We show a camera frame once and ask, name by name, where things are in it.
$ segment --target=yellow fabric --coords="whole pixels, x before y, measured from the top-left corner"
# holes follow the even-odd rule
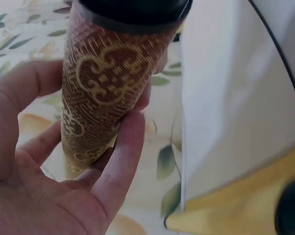
[[[202,235],[275,235],[281,191],[295,179],[295,149],[244,179],[190,200],[185,213],[166,220],[169,229]]]

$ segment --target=black object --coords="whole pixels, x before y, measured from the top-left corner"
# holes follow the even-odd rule
[[[295,235],[295,180],[281,194],[275,213],[275,229],[279,235]]]
[[[125,24],[157,25],[177,21],[192,0],[79,0],[88,10]]]

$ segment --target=cylindrical object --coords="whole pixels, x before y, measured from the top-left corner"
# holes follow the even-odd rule
[[[62,87],[62,144],[69,178],[113,144],[120,119],[135,105],[191,2],[72,4]]]

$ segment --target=gold swirl pattern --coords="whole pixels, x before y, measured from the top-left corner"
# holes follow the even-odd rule
[[[72,5],[63,69],[62,145],[68,173],[81,173],[111,146],[175,35],[131,35],[85,21]]]

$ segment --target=finger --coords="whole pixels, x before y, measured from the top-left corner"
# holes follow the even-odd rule
[[[159,60],[156,69],[155,74],[160,73],[165,68],[168,61],[168,50],[165,51],[165,53],[162,55],[161,59]]]
[[[61,86],[62,61],[23,63],[0,78],[0,181],[13,167],[18,141],[18,112],[37,96],[53,93]]]
[[[0,78],[0,92],[21,112],[35,98],[60,89],[62,64],[62,60],[22,63]]]
[[[91,189],[111,221],[120,209],[136,172],[144,142],[144,116],[128,113],[120,124],[115,150]]]
[[[143,90],[142,94],[138,98],[133,108],[134,111],[141,111],[149,105],[151,91],[152,91],[152,83],[151,83],[151,80],[149,80],[147,86]]]
[[[29,140],[16,151],[24,151],[41,166],[61,141],[60,121],[55,122],[39,136]]]
[[[108,148],[103,156],[97,160],[90,169],[85,170],[81,175],[75,180],[67,180],[62,183],[67,187],[74,189],[87,189],[90,190],[98,178],[101,176],[107,162],[109,161],[113,153],[113,148]]]

